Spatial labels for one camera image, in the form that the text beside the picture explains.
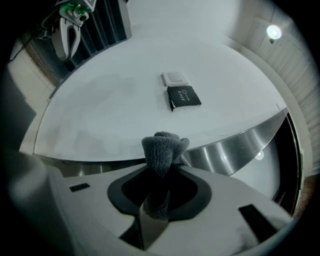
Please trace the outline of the grey fuzzy cloth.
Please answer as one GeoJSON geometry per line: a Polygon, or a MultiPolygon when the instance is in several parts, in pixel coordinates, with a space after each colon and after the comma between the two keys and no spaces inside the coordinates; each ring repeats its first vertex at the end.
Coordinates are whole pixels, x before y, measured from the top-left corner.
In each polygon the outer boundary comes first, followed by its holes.
{"type": "Polygon", "coordinates": [[[142,139],[146,166],[150,171],[151,185],[143,202],[143,211],[157,221],[169,220],[170,168],[173,164],[190,166],[184,153],[190,145],[188,138],[160,131],[142,139]]]}

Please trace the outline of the black exit button panel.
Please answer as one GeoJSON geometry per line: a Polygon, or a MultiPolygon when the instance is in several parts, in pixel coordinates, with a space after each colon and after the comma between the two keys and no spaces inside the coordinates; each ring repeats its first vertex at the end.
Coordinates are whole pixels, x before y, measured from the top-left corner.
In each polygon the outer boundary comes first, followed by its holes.
{"type": "Polygon", "coordinates": [[[198,95],[190,85],[168,86],[166,92],[172,112],[202,105],[198,95]]]}

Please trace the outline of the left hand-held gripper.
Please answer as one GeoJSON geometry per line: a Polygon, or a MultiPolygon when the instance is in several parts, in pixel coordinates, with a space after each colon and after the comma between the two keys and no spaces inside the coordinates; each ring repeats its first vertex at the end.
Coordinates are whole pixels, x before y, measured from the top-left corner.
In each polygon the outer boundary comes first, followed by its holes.
{"type": "Polygon", "coordinates": [[[61,61],[70,60],[76,53],[81,40],[81,26],[94,12],[97,0],[62,0],[59,15],[61,18],[53,33],[53,46],[61,61]]]}

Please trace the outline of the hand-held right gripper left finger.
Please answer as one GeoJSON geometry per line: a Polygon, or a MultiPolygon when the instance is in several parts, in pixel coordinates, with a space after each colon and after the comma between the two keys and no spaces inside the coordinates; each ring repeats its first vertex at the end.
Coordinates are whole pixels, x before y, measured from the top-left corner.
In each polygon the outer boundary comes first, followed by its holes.
{"type": "Polygon", "coordinates": [[[145,165],[135,165],[99,174],[66,177],[64,180],[102,228],[144,250],[139,213],[146,196],[137,179],[145,170],[145,165]]]}

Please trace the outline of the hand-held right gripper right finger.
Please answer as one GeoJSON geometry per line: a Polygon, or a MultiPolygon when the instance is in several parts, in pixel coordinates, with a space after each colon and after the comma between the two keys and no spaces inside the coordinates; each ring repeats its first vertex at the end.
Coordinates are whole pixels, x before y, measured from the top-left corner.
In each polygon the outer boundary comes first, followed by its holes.
{"type": "Polygon", "coordinates": [[[182,166],[205,180],[212,192],[209,204],[196,217],[182,221],[154,220],[141,212],[144,248],[157,255],[233,255],[258,245],[239,208],[254,205],[281,230],[291,216],[259,191],[233,177],[182,166]]]}

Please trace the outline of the white wall light switch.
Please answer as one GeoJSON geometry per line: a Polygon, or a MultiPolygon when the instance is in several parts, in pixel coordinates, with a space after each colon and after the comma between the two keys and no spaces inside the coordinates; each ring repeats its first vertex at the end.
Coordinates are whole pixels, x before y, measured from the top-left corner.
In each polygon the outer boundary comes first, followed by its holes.
{"type": "Polygon", "coordinates": [[[189,84],[181,72],[163,72],[161,77],[166,87],[187,86],[189,84]]]}

